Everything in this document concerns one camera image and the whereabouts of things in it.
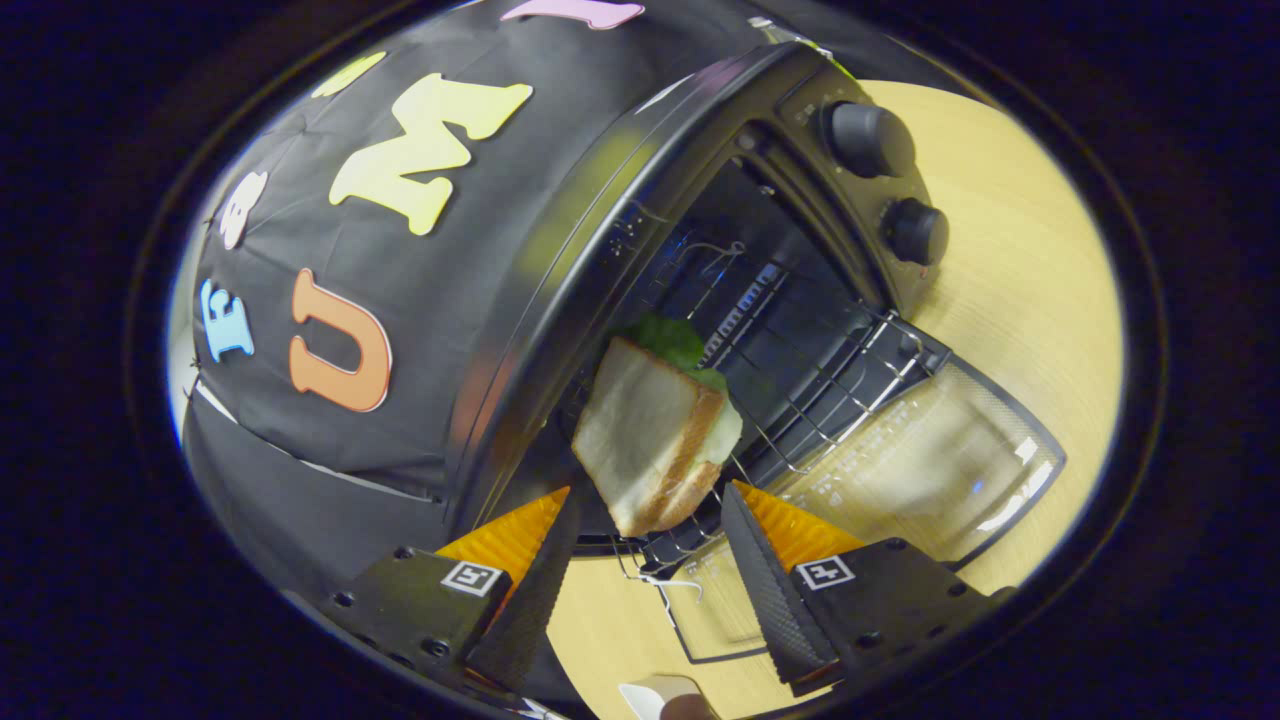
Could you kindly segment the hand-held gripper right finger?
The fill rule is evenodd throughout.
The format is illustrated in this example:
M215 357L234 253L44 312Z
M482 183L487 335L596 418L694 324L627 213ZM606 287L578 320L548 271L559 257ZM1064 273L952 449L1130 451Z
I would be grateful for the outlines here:
M780 680L796 696L876 694L984 624L1011 588L983 593L904 538L864 543L736 480L721 525Z

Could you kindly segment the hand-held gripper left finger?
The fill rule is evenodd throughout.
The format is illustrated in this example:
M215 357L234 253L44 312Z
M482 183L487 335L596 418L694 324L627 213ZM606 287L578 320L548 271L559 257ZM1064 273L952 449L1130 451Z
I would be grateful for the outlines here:
M394 548L324 601L355 639L470 694L520 693L534 667L580 525L567 486L439 550Z

